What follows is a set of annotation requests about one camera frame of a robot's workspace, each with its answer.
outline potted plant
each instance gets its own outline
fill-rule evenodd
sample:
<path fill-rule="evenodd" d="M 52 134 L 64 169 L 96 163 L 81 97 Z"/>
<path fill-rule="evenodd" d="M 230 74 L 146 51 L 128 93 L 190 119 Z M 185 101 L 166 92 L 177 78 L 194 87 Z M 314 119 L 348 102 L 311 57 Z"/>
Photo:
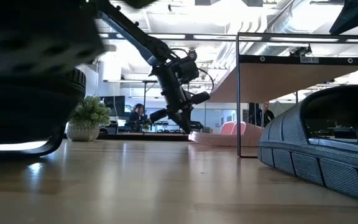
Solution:
<path fill-rule="evenodd" d="M 72 141 L 93 141 L 99 136 L 99 125 L 110 124 L 110 109 L 97 96 L 87 96 L 75 108 L 67 127 Z"/>
<path fill-rule="evenodd" d="M 143 124 L 143 125 L 142 125 L 142 130 L 143 130 L 143 132 L 148 132 L 148 131 L 149 131 L 149 128 L 150 128 L 149 124 Z"/>

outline metal frame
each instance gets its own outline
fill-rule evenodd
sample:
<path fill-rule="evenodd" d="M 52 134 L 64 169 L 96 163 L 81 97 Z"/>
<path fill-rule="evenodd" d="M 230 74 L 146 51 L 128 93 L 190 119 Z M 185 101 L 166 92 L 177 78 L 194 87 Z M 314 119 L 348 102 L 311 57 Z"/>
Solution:
<path fill-rule="evenodd" d="M 231 34 L 166 34 L 166 33 L 147 33 L 152 37 L 160 40 L 182 40 L 197 42 L 235 42 L 236 35 Z M 126 40 L 117 32 L 101 32 L 99 33 L 102 40 Z"/>
<path fill-rule="evenodd" d="M 276 63 L 293 65 L 357 65 L 357 58 L 334 57 L 279 57 L 264 55 L 240 55 L 240 42 L 279 42 L 297 44 L 358 44 L 358 35 L 269 34 L 239 32 L 236 36 L 237 67 L 237 122 L 241 120 L 241 63 Z M 237 125 L 237 155 L 241 154 L 241 125 Z"/>
<path fill-rule="evenodd" d="M 153 83 L 153 85 L 155 85 L 157 83 L 157 81 L 154 81 L 154 80 L 150 80 L 150 81 L 143 81 L 144 83 L 144 94 L 143 94 L 143 107 L 144 107 L 144 110 L 146 110 L 146 93 L 147 91 L 149 91 L 153 86 L 151 86 L 150 88 L 147 88 L 147 84 L 148 83 Z"/>

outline wooden table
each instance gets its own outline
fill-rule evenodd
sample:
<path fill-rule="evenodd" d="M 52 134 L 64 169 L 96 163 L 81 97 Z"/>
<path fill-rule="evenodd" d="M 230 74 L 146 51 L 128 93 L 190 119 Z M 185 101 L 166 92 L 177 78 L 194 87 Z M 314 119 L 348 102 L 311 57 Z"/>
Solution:
<path fill-rule="evenodd" d="M 65 141 L 41 159 L 0 161 L 0 223 L 358 223 L 358 201 L 235 148 Z"/>
<path fill-rule="evenodd" d="M 188 134 L 183 133 L 152 133 L 152 132 L 144 132 L 144 133 L 118 133 L 122 135 L 146 135 L 146 136 L 188 136 Z"/>

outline ceiling light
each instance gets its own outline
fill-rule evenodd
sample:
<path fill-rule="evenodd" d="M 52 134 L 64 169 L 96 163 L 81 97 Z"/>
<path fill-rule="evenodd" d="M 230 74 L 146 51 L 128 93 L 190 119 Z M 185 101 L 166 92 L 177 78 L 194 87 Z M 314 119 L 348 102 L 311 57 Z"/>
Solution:
<path fill-rule="evenodd" d="M 337 42 L 339 39 L 319 39 L 319 38 L 293 38 L 293 37 L 271 37 L 271 41 L 278 42 L 296 42 L 296 43 L 313 43 L 313 42 Z"/>
<path fill-rule="evenodd" d="M 189 84 L 193 85 L 212 85 L 212 82 L 204 82 L 204 81 L 191 81 Z"/>
<path fill-rule="evenodd" d="M 162 100 L 164 97 L 162 96 L 130 96 L 130 99 L 149 99 L 149 100 Z"/>
<path fill-rule="evenodd" d="M 269 47 L 309 47 L 309 44 L 302 44 L 302 43 L 270 43 L 267 42 L 266 45 Z"/>
<path fill-rule="evenodd" d="M 355 39 L 349 39 L 349 40 L 346 40 L 346 42 L 358 43 L 358 40 L 355 40 Z"/>
<path fill-rule="evenodd" d="M 143 83 L 142 80 L 103 80 L 109 83 Z"/>
<path fill-rule="evenodd" d="M 262 37 L 248 37 L 246 36 L 246 34 L 244 36 L 239 36 L 239 40 L 240 41 L 248 41 L 248 42 L 252 42 L 252 41 L 261 41 Z"/>
<path fill-rule="evenodd" d="M 197 40 L 236 40 L 236 35 L 194 35 Z"/>
<path fill-rule="evenodd" d="M 149 34 L 152 37 L 159 39 L 185 39 L 186 35 L 183 34 Z"/>

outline monitor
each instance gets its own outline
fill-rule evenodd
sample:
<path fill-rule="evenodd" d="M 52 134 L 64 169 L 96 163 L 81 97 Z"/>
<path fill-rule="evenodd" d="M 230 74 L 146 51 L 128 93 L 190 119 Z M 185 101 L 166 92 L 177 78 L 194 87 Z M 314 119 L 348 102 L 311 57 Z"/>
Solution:
<path fill-rule="evenodd" d="M 100 100 L 110 108 L 110 116 L 125 115 L 125 96 L 100 96 Z"/>

